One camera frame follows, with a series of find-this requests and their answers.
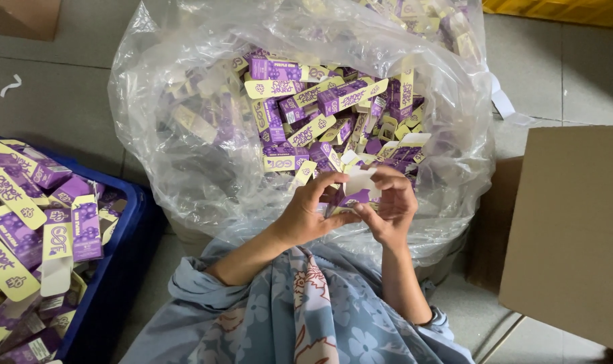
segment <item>floral fabric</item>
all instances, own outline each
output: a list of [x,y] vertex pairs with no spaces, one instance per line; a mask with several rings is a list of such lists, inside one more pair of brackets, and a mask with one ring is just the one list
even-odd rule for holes
[[250,285],[226,287],[203,270],[232,247],[213,241],[184,258],[173,300],[138,335],[131,363],[472,363],[445,314],[409,324],[380,296],[380,276],[326,246],[293,247]]

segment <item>clear plastic bag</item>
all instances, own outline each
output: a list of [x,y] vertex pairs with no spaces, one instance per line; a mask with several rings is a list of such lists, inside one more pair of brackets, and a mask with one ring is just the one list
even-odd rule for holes
[[[381,78],[414,68],[432,138],[418,170],[409,246],[417,264],[442,258],[468,226],[494,169],[491,80],[483,29],[476,34],[448,0],[414,4],[422,15],[427,6],[446,16],[440,29],[450,42],[427,25],[412,34],[350,0],[178,1],[152,13],[141,3],[108,91],[117,136],[147,171],[156,202],[185,227],[240,244],[290,201],[292,178],[262,169],[259,134],[234,68],[257,47]],[[185,120],[183,110],[213,123]],[[381,246],[363,224],[322,241],[380,260]]]

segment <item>person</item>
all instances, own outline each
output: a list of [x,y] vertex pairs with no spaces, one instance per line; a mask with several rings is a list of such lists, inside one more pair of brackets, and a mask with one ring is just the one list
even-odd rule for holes
[[[172,301],[120,363],[472,363],[417,283],[410,181],[379,166],[378,212],[357,203],[355,214],[324,218],[318,203],[348,178],[322,173],[246,243],[214,240],[199,259],[184,258],[169,282]],[[380,273],[329,244],[302,247],[361,220],[383,245]]]

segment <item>blue plastic crate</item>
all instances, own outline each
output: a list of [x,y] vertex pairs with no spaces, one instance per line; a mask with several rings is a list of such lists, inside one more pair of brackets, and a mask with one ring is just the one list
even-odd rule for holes
[[55,358],[64,364],[108,363],[167,219],[148,188],[88,169],[72,158],[35,147],[73,173],[126,194],[126,207],[111,240],[104,245],[105,257],[99,261],[88,283]]

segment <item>tile floor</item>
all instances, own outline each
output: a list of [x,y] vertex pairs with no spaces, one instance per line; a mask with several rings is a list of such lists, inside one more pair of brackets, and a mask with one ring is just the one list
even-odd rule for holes
[[[0,98],[0,135],[22,137],[93,169],[147,183],[138,161],[115,136],[107,98],[112,58],[136,4],[63,0],[54,42],[0,36],[0,90],[14,82],[14,73],[24,83]],[[490,69],[517,110],[539,120],[535,127],[613,124],[613,30],[495,15],[485,16],[485,26]],[[497,115],[494,123],[498,158],[524,153],[527,128]],[[115,361],[167,300],[167,279],[182,254],[176,237],[165,235]],[[465,283],[459,272],[440,286],[432,303],[448,312],[456,341],[479,358],[517,314],[498,306],[495,295]],[[492,328],[496,334],[484,344]],[[601,351],[529,319],[490,363],[591,363]]]

